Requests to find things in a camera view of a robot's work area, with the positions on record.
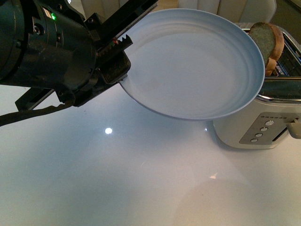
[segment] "toast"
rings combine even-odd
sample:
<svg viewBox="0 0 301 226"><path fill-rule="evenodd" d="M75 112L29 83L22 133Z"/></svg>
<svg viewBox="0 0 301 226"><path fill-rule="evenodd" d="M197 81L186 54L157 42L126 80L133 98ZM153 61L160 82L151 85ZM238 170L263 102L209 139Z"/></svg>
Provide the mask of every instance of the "toast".
<svg viewBox="0 0 301 226"><path fill-rule="evenodd" d="M284 48L282 32L273 24L259 22L251 27L249 35L262 54L265 63L265 76L270 76Z"/></svg>

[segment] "black cable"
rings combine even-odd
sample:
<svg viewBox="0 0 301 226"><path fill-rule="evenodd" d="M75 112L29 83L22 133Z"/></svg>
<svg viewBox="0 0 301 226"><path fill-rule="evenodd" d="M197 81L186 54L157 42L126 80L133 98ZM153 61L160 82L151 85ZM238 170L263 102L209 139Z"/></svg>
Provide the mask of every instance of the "black cable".
<svg viewBox="0 0 301 226"><path fill-rule="evenodd" d="M8 113L8 114L0 116L0 127L14 123L14 122L22 121L25 119L30 119L33 117L58 112L60 110L63 110L63 109L73 106L73 103L74 103L74 101L67 101L64 105L61 104L57 107L49 106L49 107L46 107L43 109L38 109L38 110L26 110L26 111Z"/></svg>

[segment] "toaster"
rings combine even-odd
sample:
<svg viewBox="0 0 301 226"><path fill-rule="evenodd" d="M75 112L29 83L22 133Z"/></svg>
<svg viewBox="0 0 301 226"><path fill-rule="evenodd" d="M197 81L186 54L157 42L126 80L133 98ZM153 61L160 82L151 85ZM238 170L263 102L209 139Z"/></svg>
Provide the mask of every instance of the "toaster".
<svg viewBox="0 0 301 226"><path fill-rule="evenodd" d="M301 139L301 51L286 32L283 35L283 53L256 98L213 121L217 137L231 147L270 149L289 134Z"/></svg>

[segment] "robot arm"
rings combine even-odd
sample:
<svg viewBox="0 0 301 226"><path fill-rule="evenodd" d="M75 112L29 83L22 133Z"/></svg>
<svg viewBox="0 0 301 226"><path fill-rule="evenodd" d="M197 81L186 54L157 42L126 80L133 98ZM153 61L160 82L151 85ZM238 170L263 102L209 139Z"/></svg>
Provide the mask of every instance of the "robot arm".
<svg viewBox="0 0 301 226"><path fill-rule="evenodd" d="M129 0L103 21L85 20L67 0L0 0L0 84L30 87L0 126L81 106L125 78L132 41L118 38L157 1ZM33 110L53 92L64 105Z"/></svg>

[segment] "ceramic plate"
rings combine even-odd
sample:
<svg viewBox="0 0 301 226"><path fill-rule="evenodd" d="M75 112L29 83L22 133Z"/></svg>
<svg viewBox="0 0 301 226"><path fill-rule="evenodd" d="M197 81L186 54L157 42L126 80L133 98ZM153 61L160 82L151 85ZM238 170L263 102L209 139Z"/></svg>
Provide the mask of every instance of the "ceramic plate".
<svg viewBox="0 0 301 226"><path fill-rule="evenodd" d="M264 62L253 40L232 22L207 12L151 13L127 34L132 66L120 84L157 113L190 120L232 114L258 94Z"/></svg>

